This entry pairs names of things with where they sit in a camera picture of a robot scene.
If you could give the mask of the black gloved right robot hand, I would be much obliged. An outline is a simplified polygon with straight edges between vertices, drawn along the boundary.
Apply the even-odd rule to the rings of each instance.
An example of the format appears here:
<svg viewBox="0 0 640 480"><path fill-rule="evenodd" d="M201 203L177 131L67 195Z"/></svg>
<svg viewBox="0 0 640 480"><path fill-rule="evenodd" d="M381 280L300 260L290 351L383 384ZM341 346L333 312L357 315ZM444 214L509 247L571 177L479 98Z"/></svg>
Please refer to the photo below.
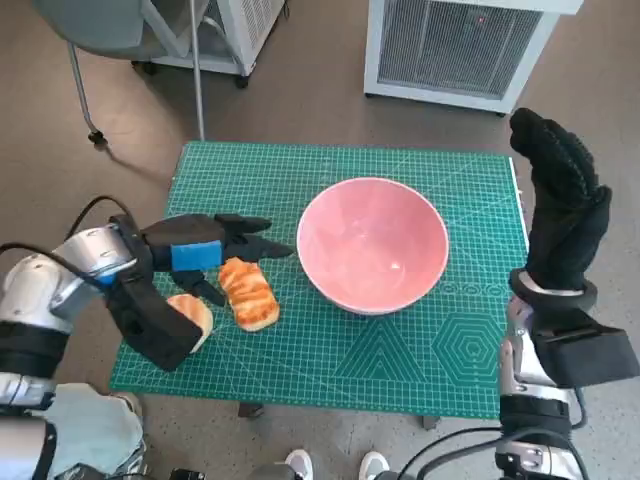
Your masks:
<svg viewBox="0 0 640 480"><path fill-rule="evenodd" d="M612 190L577 135L528 108L509 120L510 145L529 160L535 207L525 271L545 290L579 291L610 219Z"/></svg>

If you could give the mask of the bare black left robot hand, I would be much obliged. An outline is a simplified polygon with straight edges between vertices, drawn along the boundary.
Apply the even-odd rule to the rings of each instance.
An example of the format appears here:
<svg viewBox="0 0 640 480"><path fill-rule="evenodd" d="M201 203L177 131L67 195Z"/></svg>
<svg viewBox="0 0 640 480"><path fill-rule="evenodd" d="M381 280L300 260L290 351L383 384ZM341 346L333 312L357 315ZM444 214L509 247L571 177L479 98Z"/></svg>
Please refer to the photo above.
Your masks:
<svg viewBox="0 0 640 480"><path fill-rule="evenodd" d="M223 306L226 297L205 278L208 270L232 258L256 263L263 258L286 258L288 245L259 236L272 222L239 214L185 214L156 222L142 230L154 269L170 274L185 292Z"/></svg>

